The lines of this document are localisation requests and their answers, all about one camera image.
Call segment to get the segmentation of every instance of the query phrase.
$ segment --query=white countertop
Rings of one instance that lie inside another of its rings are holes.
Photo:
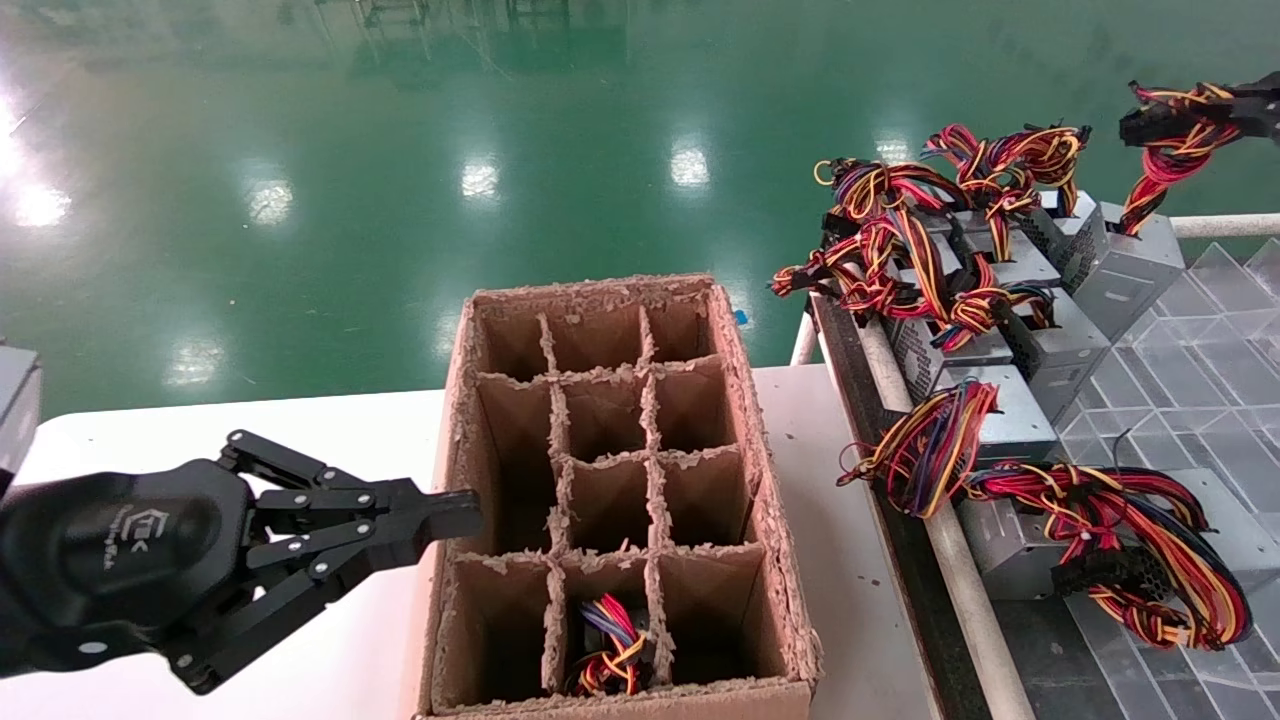
[[[836,488],[850,442],[823,365],[755,370],[805,600],[826,650],[813,717],[928,717],[915,638],[865,489]],[[431,480],[443,391],[84,413],[42,424],[17,483],[165,470],[216,457],[248,429],[364,479]],[[22,720],[394,719],[416,568],[374,575],[214,693],[197,697],[160,656],[0,680]]]

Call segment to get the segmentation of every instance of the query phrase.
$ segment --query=black plastic connector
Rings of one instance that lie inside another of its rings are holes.
[[[852,237],[861,229],[861,223],[840,217],[835,213],[827,213],[822,217],[822,232],[824,236],[823,242],[826,242],[826,236],[836,236],[836,238],[840,240]]]
[[[1160,602],[1172,592],[1169,573],[1146,547],[1087,552],[1050,570],[1053,592],[1061,597],[1108,585]]]

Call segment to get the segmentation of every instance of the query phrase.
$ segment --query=green epoxy floor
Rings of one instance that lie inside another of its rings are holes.
[[[378,8],[0,0],[0,331],[47,416],[439,387],[474,290],[631,273],[713,272],[781,364],[815,160],[1065,118],[1119,201],[1126,81],[1280,68],[1261,0]],[[1277,177],[1243,142],[1166,209],[1274,211]]]

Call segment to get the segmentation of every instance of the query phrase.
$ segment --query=cardboard divider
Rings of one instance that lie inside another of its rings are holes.
[[[705,293],[645,307],[645,315],[653,334],[654,363],[696,360],[714,352]]]
[[[687,368],[659,366],[655,374],[659,448],[692,452],[735,442],[719,357]]]
[[[485,528],[433,546],[404,717],[808,716],[817,646],[723,288],[479,292],[448,387],[438,479]],[[579,603],[605,592],[648,615],[653,676],[571,697]]]
[[[764,548],[701,548],[658,559],[676,685],[787,674],[764,587]]]
[[[566,652],[557,678],[558,687],[564,694],[572,694],[573,680],[580,669],[579,661],[588,655],[586,624],[579,611],[584,602],[599,600],[609,593],[627,609],[637,630],[645,632],[649,626],[649,596],[645,588],[648,562],[640,553],[604,556],[575,553],[561,562],[564,571],[564,614],[561,616],[559,629],[564,634]]]
[[[658,462],[675,544],[746,542],[751,497],[736,446],[692,455],[663,452]]]
[[[544,697],[550,569],[527,553],[456,559],[433,698],[440,710]]]
[[[644,382],[632,373],[563,386],[568,410],[568,454],[591,462],[644,450],[640,424]]]
[[[641,457],[614,457],[594,465],[572,461],[564,470],[571,547],[616,552],[649,546],[649,474]]]
[[[548,315],[556,370],[585,373],[595,368],[637,365],[641,355],[640,306],[594,314]]]
[[[486,307],[476,314],[476,370],[529,382],[550,368],[543,351],[543,320],[532,311]]]
[[[520,386],[506,378],[479,379],[489,473],[472,479],[485,512],[485,534],[461,541],[467,551],[502,555],[550,550],[547,518],[556,506],[550,462],[550,384]]]

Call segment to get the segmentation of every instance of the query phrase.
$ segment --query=computer power supply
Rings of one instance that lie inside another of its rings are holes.
[[[936,323],[923,319],[887,323],[888,343],[902,370],[911,402],[924,400],[940,387],[948,387],[938,384],[946,369],[1009,365],[1014,361],[1012,351],[998,332],[975,337],[954,352],[942,352],[929,345],[938,329]]]
[[[1007,310],[1001,332],[1041,410],[1057,423],[1110,343],[1066,291],[1055,287],[1048,292],[1053,296],[1052,327],[1036,328],[1030,307],[1023,305]]]
[[[1171,478],[1196,493],[1210,527],[1204,536],[1252,593],[1280,578],[1280,544],[1231,495],[1212,470],[1169,470]],[[1066,548],[1044,537],[1044,516],[1018,512],[1014,501],[963,502],[957,507],[974,562],[993,600],[1038,600],[1053,592],[1050,569]]]
[[[1152,215],[1138,237],[1130,237],[1110,229],[1123,210],[1080,193],[1074,218],[1052,219],[1042,210],[1023,223],[1029,236],[1050,237],[1048,259],[1061,273],[1062,287],[1111,342],[1133,327],[1184,268],[1169,218]]]
[[[1041,461],[1057,447],[1057,433],[1041,411],[1027,382],[1012,365],[984,365],[977,368],[943,368],[937,388],[955,387],[975,379],[992,383],[997,413],[983,419],[978,433],[979,447],[975,468],[989,468],[1004,460]]]

